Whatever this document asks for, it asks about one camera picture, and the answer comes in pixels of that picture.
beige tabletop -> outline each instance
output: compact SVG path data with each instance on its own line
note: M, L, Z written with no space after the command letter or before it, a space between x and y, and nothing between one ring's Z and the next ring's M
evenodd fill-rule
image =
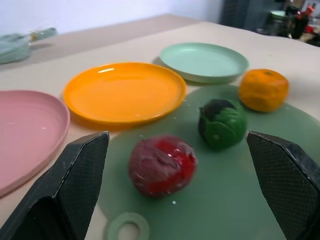
M272 69L283 74L290 81L287 102L320 120L320 48L209 22L193 22L118 44L54 57L42 63L4 69L0 72L0 89L38 90L60 97L67 82L83 70L114 62L158 63L158 55L163 48L181 42L204 42L231 48L247 57L251 69ZM189 84L188 93L197 88L197 84ZM93 132L95 130L71 123L64 145ZM116 134L118 132L111 132L111 139ZM15 192L0 199L0 226L46 169ZM97 205L86 239L103 239L107 217ZM132 239L133 235L134 229L127 228L122 238Z
M128 23L57 35L35 42L31 45L33 50L31 57L24 61L0 65L0 72L43 63L196 23L199 23L199 21L166 14Z

plastic ring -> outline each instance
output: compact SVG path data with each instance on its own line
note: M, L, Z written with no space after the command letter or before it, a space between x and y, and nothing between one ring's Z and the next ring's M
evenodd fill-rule
M139 228L140 234L137 240L149 240L150 228L147 220L134 212L125 212L117 216L108 228L107 239L118 240L119 231L126 224L134 224Z

bottle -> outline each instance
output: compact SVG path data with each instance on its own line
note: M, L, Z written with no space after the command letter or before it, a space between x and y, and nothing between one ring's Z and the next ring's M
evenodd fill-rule
M297 15L294 19L294 29L292 32L293 39L299 39L304 33L306 26L308 26L310 16L315 11L316 3L309 5L302 15Z

red object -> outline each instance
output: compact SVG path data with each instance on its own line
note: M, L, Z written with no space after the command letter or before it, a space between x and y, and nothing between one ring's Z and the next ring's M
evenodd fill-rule
M141 140L131 153L129 176L144 195L161 198L187 186L196 170L193 148L175 136Z
M312 34L314 32L314 28L312 26L306 26L304 32L307 34Z

cutting board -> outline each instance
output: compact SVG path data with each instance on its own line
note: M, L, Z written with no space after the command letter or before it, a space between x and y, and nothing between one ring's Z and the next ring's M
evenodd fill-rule
M285 240L261 192L246 142L214 152L200 138L199 107L210 99L239 100L238 89L231 85L202 87L167 117L125 131L110 142L98 199L109 224L120 214L133 212L147 220L151 240ZM320 125L315 118L288 104L272 113L247 108L246 112L249 130L292 141L319 162ZM198 166L188 187L152 199L134 188L128 161L138 141L163 134L193 146Z

